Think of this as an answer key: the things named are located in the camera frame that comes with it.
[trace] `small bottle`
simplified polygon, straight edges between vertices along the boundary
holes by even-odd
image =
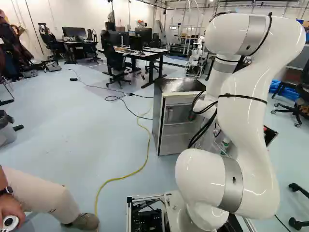
[[[226,155],[226,152],[227,152],[227,149],[228,149],[228,146],[230,144],[230,139],[225,137],[222,142],[221,142],[221,148],[222,148],[222,151],[221,151],[221,155]]]

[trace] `gray floor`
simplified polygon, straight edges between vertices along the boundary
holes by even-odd
[[[139,66],[143,68],[145,62],[140,61]],[[66,185],[82,211],[93,212],[96,192],[105,180],[128,174],[143,164],[148,135],[137,126],[136,118],[122,102],[104,100],[106,96],[121,96],[122,93],[71,82],[69,79],[75,77],[75,73],[65,70],[76,70],[88,85],[105,87],[109,77],[98,72],[106,69],[105,64],[90,68],[72,64],[62,67],[64,69],[59,72],[40,72],[37,77],[13,83],[16,101],[1,108],[15,118],[15,125],[24,124],[25,128],[18,132],[14,143],[0,149],[0,163]],[[163,73],[169,77],[182,77],[184,69],[164,65]],[[125,85],[123,92],[153,95],[153,85],[140,89],[145,83],[140,76],[126,78],[132,79],[133,83]],[[111,89],[119,90],[117,84]],[[1,86],[0,99],[8,98]],[[124,97],[124,100],[136,114],[152,107],[152,99]],[[275,102],[277,100],[269,98],[265,124],[279,132],[269,151],[281,187],[281,206],[277,214],[288,225],[289,217],[309,220],[309,200],[287,188],[288,184],[297,182],[309,189],[306,144],[309,124],[304,121],[301,128],[296,128],[290,114],[270,114]],[[141,123],[151,130],[151,121],[142,119]],[[110,183],[102,190],[98,202],[100,231],[125,231],[127,196],[177,189],[176,159],[176,155],[156,156],[151,137],[145,169],[133,177]],[[254,225],[260,232],[285,231],[275,218],[254,220]],[[38,214],[20,231],[75,230],[64,229],[51,216]]]

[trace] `person's leg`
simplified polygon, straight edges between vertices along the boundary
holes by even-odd
[[[73,196],[64,186],[17,170],[2,168],[9,186],[13,188],[14,198],[22,204],[25,211],[50,213],[62,224],[73,224],[80,229],[93,229],[98,224],[94,215],[81,214]]]

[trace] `stainless steel cabinet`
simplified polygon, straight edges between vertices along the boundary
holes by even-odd
[[[194,97],[206,87],[193,78],[163,78],[155,82],[154,88],[153,136],[157,154],[181,153],[201,126],[201,116],[189,116]]]

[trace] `white controller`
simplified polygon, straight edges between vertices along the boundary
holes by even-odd
[[[0,229],[0,232],[9,232],[16,228],[19,223],[19,218],[16,216],[6,216],[3,219],[3,227]]]

